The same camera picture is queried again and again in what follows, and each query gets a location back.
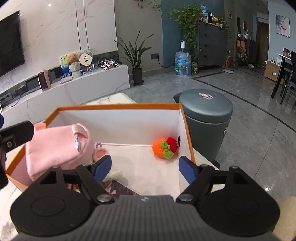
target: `pink cloth bag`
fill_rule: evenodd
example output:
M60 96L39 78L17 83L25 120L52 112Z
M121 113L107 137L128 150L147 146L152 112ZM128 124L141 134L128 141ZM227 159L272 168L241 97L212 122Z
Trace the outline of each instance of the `pink cloth bag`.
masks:
M92 159L94 143L83 125L46 129L45 124L36 124L34 127L34 136L26 143L27 172L32 181L52 166L75 169Z

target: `teddy bear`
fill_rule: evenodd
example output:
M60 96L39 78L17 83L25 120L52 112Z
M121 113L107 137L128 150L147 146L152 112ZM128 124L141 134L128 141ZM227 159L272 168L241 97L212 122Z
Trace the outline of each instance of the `teddy bear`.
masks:
M75 53L71 53L67 55L66 63L67 65L71 65L77 62L77 55Z

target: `blue wall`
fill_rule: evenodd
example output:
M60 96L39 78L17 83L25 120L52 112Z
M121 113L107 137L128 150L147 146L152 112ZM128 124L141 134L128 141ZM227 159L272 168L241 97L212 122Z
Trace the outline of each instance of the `blue wall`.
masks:
M163 28L163 65L170 66L174 63L175 53L180 49L180 26L174 20L170 20L167 12L172 8L182 9L184 6L195 4L205 5L209 12L215 16L224 17L224 0L161 0L162 28Z

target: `doorway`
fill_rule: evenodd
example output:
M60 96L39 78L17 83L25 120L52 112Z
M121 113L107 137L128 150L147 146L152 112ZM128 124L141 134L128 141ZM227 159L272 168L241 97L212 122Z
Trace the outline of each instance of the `doorway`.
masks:
M258 22L257 63L266 66L269 49L269 24Z

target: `white coffee table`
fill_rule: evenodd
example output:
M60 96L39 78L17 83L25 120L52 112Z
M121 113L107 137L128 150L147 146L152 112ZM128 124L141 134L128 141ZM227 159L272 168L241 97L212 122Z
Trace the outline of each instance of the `white coffee table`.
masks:
M135 101L133 101L131 98L129 98L127 95L125 95L123 93L117 93L114 95L110 95L107 97L103 97L103 98L99 98L97 100L90 101L85 104L93 105L93 104L131 104L131 103L135 103ZM19 146L18 148L14 149L6 154L6 157L7 157L6 167L9 166L9 164L14 159L16 154L22 148L22 146ZM212 163L210 163L206 158L204 158L195 149L193 149L193 152L194 152L196 165L207 164L207 165L213 166L216 170L218 170ZM213 191L222 189L223 187L224 187L224 185L214 185ZM9 213L10 213L10 207L11 207L12 203L15 201L15 199L18 198L18 196L21 193L22 192L20 190L18 190L10 181L5 188L0 190L0 212L1 212L0 240L1 241L9 241L17 235L17 231L14 228L14 225L11 221Z

